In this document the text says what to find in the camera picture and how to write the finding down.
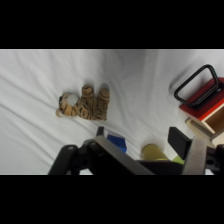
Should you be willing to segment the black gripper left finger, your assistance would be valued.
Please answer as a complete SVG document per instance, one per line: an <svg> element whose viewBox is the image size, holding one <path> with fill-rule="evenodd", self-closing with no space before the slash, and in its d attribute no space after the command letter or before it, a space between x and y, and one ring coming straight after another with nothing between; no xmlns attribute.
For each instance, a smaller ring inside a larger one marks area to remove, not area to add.
<svg viewBox="0 0 224 224"><path fill-rule="evenodd" d="M54 160L49 175L79 175L88 169L93 175L153 175L153 172L122 152L104 136L104 127L81 147L63 146Z"/></svg>

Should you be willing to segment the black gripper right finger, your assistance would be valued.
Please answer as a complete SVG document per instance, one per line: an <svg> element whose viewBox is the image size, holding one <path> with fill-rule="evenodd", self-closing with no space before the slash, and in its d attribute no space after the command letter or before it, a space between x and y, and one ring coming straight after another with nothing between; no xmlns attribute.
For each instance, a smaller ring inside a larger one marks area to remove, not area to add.
<svg viewBox="0 0 224 224"><path fill-rule="evenodd" d="M183 175L203 175L206 169L224 175L224 144L211 148L202 137L190 139L176 127L169 128L168 143L184 160Z"/></svg>

